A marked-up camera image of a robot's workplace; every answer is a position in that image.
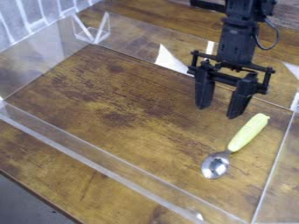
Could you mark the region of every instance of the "metal spoon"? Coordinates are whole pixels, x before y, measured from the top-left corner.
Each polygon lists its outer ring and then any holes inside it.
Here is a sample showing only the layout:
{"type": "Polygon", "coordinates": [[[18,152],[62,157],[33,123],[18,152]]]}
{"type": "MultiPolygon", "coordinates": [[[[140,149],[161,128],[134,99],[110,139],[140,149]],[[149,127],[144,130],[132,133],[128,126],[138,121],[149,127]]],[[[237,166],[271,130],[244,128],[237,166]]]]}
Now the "metal spoon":
{"type": "Polygon", "coordinates": [[[229,168],[229,154],[239,151],[255,138],[261,129],[267,126],[268,116],[256,114],[228,143],[228,148],[211,154],[203,161],[200,171],[207,179],[219,178],[229,168]]]}

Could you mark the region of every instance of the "spoon handle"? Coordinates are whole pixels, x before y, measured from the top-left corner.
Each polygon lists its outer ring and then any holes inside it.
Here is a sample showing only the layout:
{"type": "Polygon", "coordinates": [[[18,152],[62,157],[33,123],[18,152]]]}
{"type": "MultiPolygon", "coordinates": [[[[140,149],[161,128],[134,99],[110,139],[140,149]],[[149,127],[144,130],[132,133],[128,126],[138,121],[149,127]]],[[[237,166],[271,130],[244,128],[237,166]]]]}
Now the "spoon handle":
{"type": "Polygon", "coordinates": [[[267,126],[268,119],[269,116],[259,113],[248,120],[228,143],[228,150],[231,152],[239,151],[249,143],[261,129],[267,126]]]}

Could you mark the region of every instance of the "black cable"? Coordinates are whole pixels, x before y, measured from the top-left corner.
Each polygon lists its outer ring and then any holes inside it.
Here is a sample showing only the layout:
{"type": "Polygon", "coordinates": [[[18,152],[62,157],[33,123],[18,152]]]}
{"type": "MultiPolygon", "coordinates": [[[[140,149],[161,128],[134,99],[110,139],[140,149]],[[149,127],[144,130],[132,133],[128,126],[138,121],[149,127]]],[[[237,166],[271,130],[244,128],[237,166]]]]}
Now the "black cable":
{"type": "Polygon", "coordinates": [[[257,35],[255,35],[255,40],[256,40],[256,45],[261,50],[271,50],[276,46],[280,40],[280,31],[277,30],[276,26],[271,23],[268,18],[265,18],[265,23],[275,30],[275,33],[276,33],[275,43],[269,47],[264,47],[259,41],[257,35]]]}

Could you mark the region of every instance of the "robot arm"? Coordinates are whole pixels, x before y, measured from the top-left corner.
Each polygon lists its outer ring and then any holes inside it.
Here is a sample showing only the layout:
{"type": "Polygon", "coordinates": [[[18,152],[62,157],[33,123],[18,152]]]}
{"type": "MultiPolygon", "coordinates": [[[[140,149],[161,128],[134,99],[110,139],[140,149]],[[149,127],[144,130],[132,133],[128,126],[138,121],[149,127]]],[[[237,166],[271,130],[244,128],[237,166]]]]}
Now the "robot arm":
{"type": "Polygon", "coordinates": [[[256,46],[263,50],[271,49],[279,39],[280,33],[271,24],[267,16],[273,13],[276,1],[273,0],[225,0],[225,6],[216,3],[208,3],[200,0],[190,0],[190,5],[208,10],[225,12],[227,17],[223,18],[223,28],[219,40],[217,55],[208,55],[193,51],[192,63],[188,73],[194,75],[194,98],[196,105],[200,109],[211,105],[215,82],[225,83],[236,90],[231,96],[228,105],[228,118],[241,115],[253,94],[265,94],[271,74],[275,70],[271,67],[261,67],[252,64],[252,58],[256,46]],[[263,47],[257,34],[259,23],[268,23],[276,30],[276,42],[268,48],[263,47]],[[197,58],[207,58],[197,66],[197,58]],[[247,71],[244,78],[220,73],[223,67],[229,68],[235,72],[247,71]],[[263,83],[257,82],[257,71],[264,72],[263,83]]]}

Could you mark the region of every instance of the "clear acrylic box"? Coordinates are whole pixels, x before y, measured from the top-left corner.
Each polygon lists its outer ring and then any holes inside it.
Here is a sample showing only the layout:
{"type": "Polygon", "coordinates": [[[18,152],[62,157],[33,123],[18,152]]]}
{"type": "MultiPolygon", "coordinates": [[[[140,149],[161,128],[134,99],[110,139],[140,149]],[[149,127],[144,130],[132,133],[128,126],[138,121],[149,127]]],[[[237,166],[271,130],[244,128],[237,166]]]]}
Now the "clear acrylic box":
{"type": "Polygon", "coordinates": [[[229,121],[231,87],[198,111],[185,73],[189,52],[215,53],[216,43],[104,10],[89,17],[65,17],[1,52],[1,120],[193,223],[297,222],[297,66],[256,55],[276,70],[271,93],[229,121]],[[201,160],[259,112],[263,134],[228,175],[207,180],[201,160]]]}

